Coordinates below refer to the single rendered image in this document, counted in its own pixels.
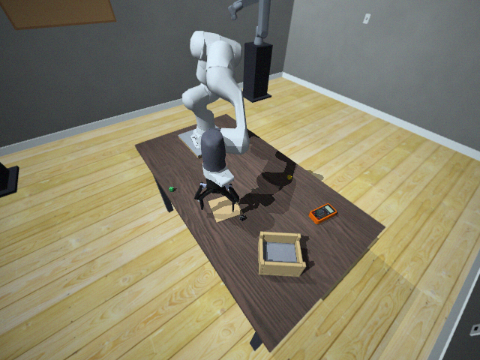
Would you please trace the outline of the tan flat mat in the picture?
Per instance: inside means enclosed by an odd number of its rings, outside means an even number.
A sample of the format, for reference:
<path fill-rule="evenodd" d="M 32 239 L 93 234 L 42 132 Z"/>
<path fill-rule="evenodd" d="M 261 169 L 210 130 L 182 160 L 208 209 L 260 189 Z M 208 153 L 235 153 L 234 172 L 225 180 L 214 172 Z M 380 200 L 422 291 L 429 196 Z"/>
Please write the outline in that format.
<path fill-rule="evenodd" d="M 237 202 L 234 204 L 233 212 L 232 202 L 225 196 L 210 200 L 208 203 L 217 223 L 243 214 Z"/>

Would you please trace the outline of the tan wooden crate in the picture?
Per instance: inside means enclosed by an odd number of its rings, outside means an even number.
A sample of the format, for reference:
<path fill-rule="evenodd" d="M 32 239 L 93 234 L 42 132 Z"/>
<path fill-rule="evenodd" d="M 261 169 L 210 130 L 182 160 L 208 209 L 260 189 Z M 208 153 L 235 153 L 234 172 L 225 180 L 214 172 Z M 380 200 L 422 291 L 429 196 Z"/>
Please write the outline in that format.
<path fill-rule="evenodd" d="M 299 240 L 295 233 L 265 235 L 258 243 L 259 275 L 299 277 L 306 267 Z"/>

